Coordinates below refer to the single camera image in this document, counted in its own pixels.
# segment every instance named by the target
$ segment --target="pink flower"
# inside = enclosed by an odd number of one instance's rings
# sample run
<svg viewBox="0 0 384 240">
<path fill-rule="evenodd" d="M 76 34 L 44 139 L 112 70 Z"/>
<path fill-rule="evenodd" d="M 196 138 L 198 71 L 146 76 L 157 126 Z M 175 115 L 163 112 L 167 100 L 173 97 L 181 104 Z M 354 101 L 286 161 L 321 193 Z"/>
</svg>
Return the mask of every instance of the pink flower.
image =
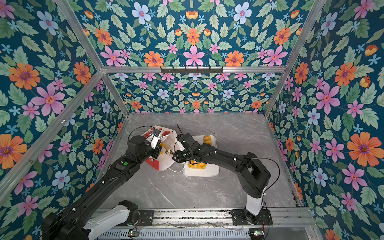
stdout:
<svg viewBox="0 0 384 240">
<path fill-rule="evenodd" d="M 303 95 L 303 93 L 301 93 L 301 87 L 297 88 L 295 87 L 295 92 L 292 93 L 292 96 L 293 97 L 293 101 L 297 101 L 299 102 L 300 101 L 300 97 Z"/>
<path fill-rule="evenodd" d="M 284 161 L 288 162 L 288 158 L 287 158 L 287 156 L 286 156 L 288 150 L 287 150 L 287 149 L 284 149 L 283 145 L 279 145 L 279 147 L 280 147 L 280 152 L 281 152 L 281 154 L 282 154 L 282 156 L 283 156 Z"/>
<path fill-rule="evenodd" d="M 351 211 L 352 209 L 355 210 L 355 211 L 358 210 L 358 208 L 355 206 L 355 204 L 358 201 L 356 199 L 354 199 L 354 198 L 351 199 L 351 194 L 349 192 L 347 192 L 347 195 L 342 193 L 341 196 L 344 198 L 343 200 L 341 200 L 341 203 L 344 204 L 344 205 L 347 205 L 348 211 Z"/>
<path fill-rule="evenodd" d="M 19 203 L 17 205 L 17 207 L 20 208 L 18 217 L 20 217 L 24 213 L 25 213 L 26 216 L 31 215 L 32 209 L 35 209 L 35 208 L 37 208 L 39 206 L 37 203 L 35 203 L 38 199 L 39 199 L 39 197 L 34 197 L 32 199 L 31 195 L 28 195 L 25 198 L 25 202 Z"/>
<path fill-rule="evenodd" d="M 108 58 L 107 60 L 108 66 L 112 66 L 113 64 L 115 64 L 116 67 L 120 67 L 121 66 L 120 63 L 126 63 L 124 59 L 119 58 L 120 50 L 114 50 L 112 53 L 112 50 L 107 46 L 104 47 L 104 50 L 106 51 L 106 53 L 101 52 L 100 55 L 104 58 Z"/>
<path fill-rule="evenodd" d="M 179 49 L 176 48 L 176 44 L 172 45 L 172 44 L 170 43 L 169 46 L 168 46 L 168 50 L 169 50 L 169 53 L 174 53 L 174 54 L 176 54 L 176 51 L 178 51 Z"/>
<path fill-rule="evenodd" d="M 247 89 L 247 88 L 251 88 L 251 87 L 252 87 L 252 82 L 251 82 L 251 80 L 249 80 L 248 82 L 245 81 L 243 87 L 245 87 L 245 89 Z"/>
<path fill-rule="evenodd" d="M 160 73 L 160 75 L 162 76 L 161 77 L 161 80 L 167 80 L 167 82 L 170 82 L 171 79 L 174 79 L 175 76 L 172 75 L 172 73 Z"/>
<path fill-rule="evenodd" d="M 355 13 L 357 13 L 355 16 L 355 20 L 358 19 L 360 16 L 361 18 L 365 18 L 365 16 L 367 15 L 367 11 L 371 10 L 374 6 L 375 3 L 373 3 L 372 0 L 361 0 L 361 6 L 355 8 Z"/>
<path fill-rule="evenodd" d="M 35 115 L 40 115 L 40 113 L 37 111 L 39 109 L 39 106 L 34 106 L 31 102 L 28 103 L 28 106 L 24 105 L 22 106 L 22 109 L 25 111 L 23 112 L 24 116 L 29 115 L 31 119 L 35 118 Z"/>
<path fill-rule="evenodd" d="M 127 52 L 127 50 L 120 50 L 120 57 L 124 57 L 125 60 L 127 59 L 131 59 L 131 53 L 130 52 Z"/>
<path fill-rule="evenodd" d="M 92 109 L 92 107 L 91 106 L 89 106 L 89 107 L 87 107 L 87 108 L 85 108 L 85 110 L 87 111 L 85 114 L 89 117 L 89 118 L 91 118 L 91 117 L 93 117 L 95 114 L 94 114 L 94 109 Z"/>
<path fill-rule="evenodd" d="M 340 105 L 339 99 L 333 98 L 333 96 L 338 94 L 340 87 L 339 86 L 333 87 L 331 91 L 329 91 L 329 88 L 330 88 L 329 84 L 325 83 L 323 88 L 324 93 L 321 93 L 321 92 L 316 93 L 316 98 L 321 100 L 317 104 L 316 109 L 322 109 L 324 107 L 324 112 L 327 115 L 331 112 L 331 105 L 334 107 Z"/>
<path fill-rule="evenodd" d="M 268 54 L 267 54 L 267 51 L 265 51 L 263 48 L 260 52 L 257 53 L 258 56 L 257 58 L 261 58 L 261 59 L 264 59 L 264 57 L 266 57 Z"/>
<path fill-rule="evenodd" d="M 196 64 L 203 65 L 203 61 L 200 58 L 204 57 L 205 53 L 197 52 L 197 47 L 195 45 L 192 45 L 190 50 L 191 50 L 191 53 L 188 53 L 188 52 L 183 53 L 184 57 L 189 58 L 185 64 L 187 66 L 192 64 L 193 66 L 196 66 Z"/>
<path fill-rule="evenodd" d="M 152 79 L 156 79 L 156 77 L 155 77 L 155 74 L 154 73 L 143 73 L 144 74 L 144 79 L 147 79 L 148 78 L 148 80 L 150 81 L 150 82 L 152 82 Z"/>
<path fill-rule="evenodd" d="M 224 80 L 228 80 L 229 79 L 229 74 L 230 73 L 221 73 L 219 75 L 216 76 L 216 79 L 220 79 L 220 82 L 223 82 Z"/>
<path fill-rule="evenodd" d="M 64 93 L 56 93 L 55 94 L 55 87 L 53 84 L 48 84 L 47 91 L 46 92 L 43 88 L 37 87 L 37 92 L 42 96 L 41 97 L 34 97 L 31 100 L 31 103 L 35 105 L 43 105 L 43 108 L 41 109 L 41 113 L 43 116 L 47 116 L 52 111 L 56 114 L 61 113 L 61 111 L 64 109 L 64 105 L 59 102 L 59 100 L 64 99 Z"/>
<path fill-rule="evenodd" d="M 36 171 L 32 171 L 32 172 L 28 173 L 27 175 L 25 175 L 20 180 L 18 185 L 15 187 L 15 194 L 18 195 L 19 193 L 21 193 L 24 186 L 25 187 L 33 187 L 33 181 L 30 179 L 36 177 L 36 175 L 37 175 Z"/>
<path fill-rule="evenodd" d="M 85 97 L 85 102 L 87 103 L 88 101 L 93 101 L 93 95 L 95 95 L 93 92 L 90 92 L 88 96 Z"/>
<path fill-rule="evenodd" d="M 55 78 L 55 81 L 52 82 L 52 84 L 56 86 L 55 90 L 59 90 L 60 89 L 60 91 L 63 91 L 64 88 L 66 87 L 66 85 L 63 83 L 63 79 L 61 79 L 61 78 L 60 79 Z"/>
<path fill-rule="evenodd" d="M 319 90 L 319 89 L 323 89 L 323 85 L 325 84 L 325 81 L 324 81 L 324 78 L 323 77 L 321 77 L 320 79 L 317 79 L 317 83 L 314 85 L 315 87 L 317 87 L 317 91 Z"/>
<path fill-rule="evenodd" d="M 348 108 L 349 110 L 347 111 L 348 114 L 352 114 L 353 118 L 356 117 L 356 113 L 357 114 L 362 114 L 362 111 L 360 110 L 362 107 L 364 106 L 364 104 L 360 103 L 358 104 L 358 101 L 355 100 L 353 102 L 353 105 L 352 104 L 348 104 Z"/>
<path fill-rule="evenodd" d="M 291 90 L 291 87 L 293 87 L 293 77 L 288 77 L 287 80 L 285 80 L 285 90 L 288 90 L 288 92 Z"/>
<path fill-rule="evenodd" d="M 139 87 L 145 90 L 145 89 L 147 89 L 148 85 L 147 85 L 146 82 L 140 81 L 139 82 Z"/>
<path fill-rule="evenodd" d="M 325 154 L 327 156 L 332 155 L 333 162 L 337 162 L 337 157 L 339 157 L 340 159 L 345 158 L 344 154 L 342 152 L 340 152 L 341 150 L 344 149 L 344 144 L 338 144 L 338 145 L 336 145 L 336 144 L 337 144 L 336 139 L 332 139 L 332 145 L 329 142 L 325 143 L 325 146 L 328 149 L 330 149 Z"/>
<path fill-rule="evenodd" d="M 208 86 L 208 89 L 210 90 L 217 88 L 216 83 L 213 83 L 212 81 L 208 83 L 207 86 Z"/>
<path fill-rule="evenodd" d="M 343 173 L 348 176 L 348 177 L 344 178 L 344 182 L 346 184 L 350 184 L 352 182 L 352 187 L 356 191 L 359 190 L 359 184 L 362 185 L 363 187 L 368 186 L 367 182 L 364 179 L 360 178 L 364 175 L 364 170 L 358 169 L 355 172 L 355 167 L 353 166 L 352 163 L 350 163 L 348 165 L 348 169 L 349 169 L 349 171 L 345 168 L 342 169 Z"/>
<path fill-rule="evenodd" d="M 316 140 L 313 139 L 312 143 L 310 143 L 310 146 L 312 147 L 311 151 L 318 154 L 319 150 L 321 150 L 321 147 L 319 145 L 320 145 L 320 141 L 317 142 Z"/>
<path fill-rule="evenodd" d="M 177 83 L 175 83 L 175 88 L 177 88 L 177 90 L 180 90 L 180 89 L 184 89 L 184 84 L 182 84 L 180 81 L 178 81 Z"/>
<path fill-rule="evenodd" d="M 296 106 L 292 109 L 292 115 L 297 118 L 297 116 L 299 115 L 299 109 L 300 108 L 297 108 Z"/>
<path fill-rule="evenodd" d="M 246 73 L 235 73 L 235 78 L 238 78 L 239 81 L 241 81 L 243 78 L 247 78 Z"/>
<path fill-rule="evenodd" d="M 219 49 L 220 47 L 217 45 L 217 43 L 215 43 L 215 45 L 211 44 L 211 48 L 209 50 L 212 51 L 212 54 L 214 54 L 214 53 L 218 53 Z"/>
<path fill-rule="evenodd" d="M 283 61 L 280 58 L 285 57 L 288 52 L 281 52 L 283 50 L 283 45 L 280 45 L 276 48 L 276 51 L 273 51 L 272 49 L 268 49 L 268 58 L 265 58 L 263 60 L 263 63 L 269 63 L 268 66 L 274 66 L 283 64 Z"/>
<path fill-rule="evenodd" d="M 6 5 L 6 0 L 0 0 L 0 17 L 5 18 L 6 16 L 15 19 L 15 16 L 11 13 L 15 9 L 11 5 Z"/>
<path fill-rule="evenodd" d="M 97 85 L 96 85 L 96 91 L 100 91 L 100 90 L 103 90 L 104 88 L 103 88 L 103 81 L 102 80 L 100 80 L 98 83 L 97 83 Z"/>
<path fill-rule="evenodd" d="M 292 170 L 292 172 L 296 172 L 296 166 L 294 163 L 291 163 L 291 166 L 289 168 Z"/>
<path fill-rule="evenodd" d="M 211 3 L 215 2 L 216 5 L 220 4 L 220 0 L 210 0 Z"/>
<path fill-rule="evenodd" d="M 39 156 L 39 162 L 43 162 L 45 157 L 52 157 L 52 152 L 48 151 L 48 150 L 51 150 L 52 148 L 53 148 L 53 144 L 51 143 L 48 144 L 44 152 Z"/>
<path fill-rule="evenodd" d="M 61 142 L 60 143 L 60 146 L 59 147 L 59 151 L 61 151 L 61 154 L 64 155 L 65 152 L 70 152 L 70 147 L 72 146 L 72 144 L 68 143 L 68 141 L 65 141 L 65 142 Z"/>
<path fill-rule="evenodd" d="M 172 3 L 173 0 L 163 0 L 163 4 L 164 4 L 165 6 L 167 5 L 168 2 Z"/>
</svg>

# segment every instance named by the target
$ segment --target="metal bar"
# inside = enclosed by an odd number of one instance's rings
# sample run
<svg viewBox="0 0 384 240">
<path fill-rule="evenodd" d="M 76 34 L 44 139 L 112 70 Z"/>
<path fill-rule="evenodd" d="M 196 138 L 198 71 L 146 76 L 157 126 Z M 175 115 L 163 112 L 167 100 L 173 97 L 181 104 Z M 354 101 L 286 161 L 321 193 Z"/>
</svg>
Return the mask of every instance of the metal bar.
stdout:
<svg viewBox="0 0 384 240">
<path fill-rule="evenodd" d="M 105 85 L 107 86 L 107 88 L 109 89 L 110 93 L 111 93 L 111 96 L 113 97 L 113 99 L 115 99 L 116 101 L 116 104 L 119 106 L 121 112 L 123 113 L 123 115 L 127 118 L 128 115 L 129 115 L 129 112 L 128 112 L 128 109 L 127 107 L 125 106 L 122 98 L 121 98 L 121 95 L 120 93 L 118 92 L 117 88 L 115 87 L 115 85 L 113 84 L 112 82 L 112 79 L 111 77 L 109 76 L 109 74 L 104 74 L 104 77 L 103 77 L 103 80 L 104 80 L 104 83 Z"/>
<path fill-rule="evenodd" d="M 64 110 L 54 119 L 51 125 L 40 135 L 40 137 L 32 144 L 23 157 L 14 165 L 13 168 L 4 176 L 0 182 L 0 205 L 9 196 L 11 191 L 16 187 L 29 171 L 30 167 L 35 163 L 39 156 L 44 152 L 46 146 L 55 138 L 65 121 L 68 121 L 72 114 L 79 108 L 86 96 L 94 89 L 102 77 L 102 72 L 97 71 L 89 80 L 89 82 L 77 93 L 72 101 L 64 108 Z"/>
<path fill-rule="evenodd" d="M 172 72 L 173 68 L 163 67 L 163 70 L 169 69 Z M 175 67 L 176 70 L 185 70 L 185 67 Z M 196 67 L 186 67 L 188 70 L 196 70 L 198 73 L 198 69 Z M 199 67 L 200 70 L 208 70 L 209 67 Z M 221 67 L 211 67 L 213 69 L 221 69 Z M 285 72 L 285 66 L 247 66 L 247 67 L 223 67 L 224 73 L 283 73 Z M 129 66 L 121 66 L 121 67 L 103 67 L 104 73 L 161 73 L 160 67 L 129 67 Z"/>
<path fill-rule="evenodd" d="M 118 135 L 115 139 L 115 143 L 113 144 L 112 148 L 109 150 L 108 157 L 107 157 L 107 159 L 105 159 L 104 165 L 100 170 L 100 173 L 96 179 L 96 182 L 98 182 L 104 176 L 105 172 L 108 170 L 109 165 L 114 161 L 115 152 L 116 152 L 117 147 L 119 146 L 119 141 L 123 137 L 124 131 L 127 127 L 128 127 L 128 118 L 125 118 L 125 120 L 122 124 L 122 127 L 120 129 L 120 132 L 118 133 Z"/>
<path fill-rule="evenodd" d="M 317 20 L 319 14 L 321 13 L 321 10 L 324 6 L 324 4 L 327 2 L 327 0 L 315 0 L 310 12 L 308 13 L 308 17 L 304 22 L 303 29 L 297 39 L 297 42 L 295 46 L 292 49 L 292 52 L 288 58 L 287 65 L 286 65 L 286 71 L 283 73 L 283 75 L 280 77 L 279 82 L 277 83 L 275 90 L 273 91 L 273 94 L 269 100 L 267 110 L 265 111 L 265 116 L 268 116 L 271 112 L 273 106 L 275 105 L 279 94 L 281 93 L 284 82 L 289 77 L 289 74 L 292 71 L 293 65 L 295 64 L 301 49 L 304 47 L 305 41 L 308 38 L 309 33 L 311 32 L 315 21 Z"/>
<path fill-rule="evenodd" d="M 55 1 L 60 11 L 63 13 L 65 19 L 70 25 L 72 31 L 75 33 L 77 39 L 79 40 L 81 46 L 84 48 L 85 52 L 88 54 L 89 59 L 92 61 L 97 71 L 100 71 L 103 67 L 99 55 L 96 50 L 93 48 L 91 42 L 89 41 L 87 35 L 85 35 L 84 28 L 76 17 L 71 5 L 67 0 L 56 0 Z"/>
</svg>

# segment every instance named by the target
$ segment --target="light blue flower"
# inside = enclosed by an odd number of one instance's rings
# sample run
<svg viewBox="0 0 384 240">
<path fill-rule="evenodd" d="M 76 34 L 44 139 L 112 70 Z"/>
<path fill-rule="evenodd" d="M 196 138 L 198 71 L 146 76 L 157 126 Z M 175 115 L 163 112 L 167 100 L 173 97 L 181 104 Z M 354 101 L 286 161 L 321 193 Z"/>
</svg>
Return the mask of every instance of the light blue flower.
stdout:
<svg viewBox="0 0 384 240">
<path fill-rule="evenodd" d="M 32 232 L 32 234 L 38 235 L 40 231 L 41 231 L 41 225 L 35 226 L 35 230 Z"/>
<path fill-rule="evenodd" d="M 36 183 L 35 187 L 40 187 L 43 182 L 44 182 L 44 180 L 42 180 L 40 177 L 39 180 L 35 181 L 35 183 Z"/>
<path fill-rule="evenodd" d="M 233 17 L 233 15 L 235 15 L 235 12 L 233 11 L 233 9 L 231 9 L 231 11 L 228 10 L 228 15 L 230 17 Z"/>
<path fill-rule="evenodd" d="M 14 126 L 11 126 L 11 125 L 7 125 L 7 128 L 8 130 L 5 131 L 5 133 L 11 133 L 11 135 L 13 135 L 15 132 L 18 132 L 19 130 L 17 130 L 17 125 L 14 125 Z"/>
<path fill-rule="evenodd" d="M 360 124 L 356 124 L 356 126 L 353 126 L 352 128 L 355 129 L 353 132 L 360 133 L 360 131 L 362 130 L 362 127 L 360 127 Z"/>
<path fill-rule="evenodd" d="M 3 49 L 2 49 L 3 52 L 6 51 L 9 54 L 10 52 L 13 51 L 12 49 L 10 49 L 11 46 L 9 44 L 6 46 L 4 44 L 1 44 L 1 46 L 3 47 Z"/>
<path fill-rule="evenodd" d="M 13 115 L 16 116 L 16 114 L 20 114 L 20 110 L 21 108 L 16 108 L 16 106 L 13 106 L 13 109 L 9 109 L 9 112 L 13 113 Z"/>
<path fill-rule="evenodd" d="M 381 59 L 381 57 L 377 57 L 377 54 L 373 55 L 373 58 L 368 60 L 368 62 L 371 62 L 369 65 L 377 64 L 377 61 L 380 59 Z"/>
</svg>

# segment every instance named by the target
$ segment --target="black cable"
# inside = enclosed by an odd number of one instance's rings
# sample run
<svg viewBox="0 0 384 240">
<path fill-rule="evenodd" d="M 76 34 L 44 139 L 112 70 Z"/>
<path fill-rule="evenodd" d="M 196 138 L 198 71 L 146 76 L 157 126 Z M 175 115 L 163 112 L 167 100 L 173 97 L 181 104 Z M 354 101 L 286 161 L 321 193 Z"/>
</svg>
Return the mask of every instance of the black cable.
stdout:
<svg viewBox="0 0 384 240">
<path fill-rule="evenodd" d="M 152 128 L 155 128 L 154 126 L 141 126 L 141 127 L 137 127 L 137 128 L 135 128 L 135 129 L 128 135 L 128 140 L 129 140 L 129 137 L 131 136 L 131 134 L 132 134 L 134 131 L 136 131 L 136 130 L 138 130 L 139 128 L 142 128 L 142 127 L 152 127 Z"/>
</svg>

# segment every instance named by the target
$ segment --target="wall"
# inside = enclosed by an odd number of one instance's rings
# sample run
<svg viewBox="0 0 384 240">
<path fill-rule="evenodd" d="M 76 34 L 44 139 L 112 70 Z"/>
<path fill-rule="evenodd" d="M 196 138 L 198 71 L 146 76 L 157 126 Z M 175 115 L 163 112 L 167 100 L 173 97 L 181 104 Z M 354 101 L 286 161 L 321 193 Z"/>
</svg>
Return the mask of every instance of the wall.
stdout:
<svg viewBox="0 0 384 240">
<path fill-rule="evenodd" d="M 384 238 L 383 6 L 342 0 L 324 7 L 307 57 L 297 60 L 269 115 L 327 240 Z"/>
</svg>

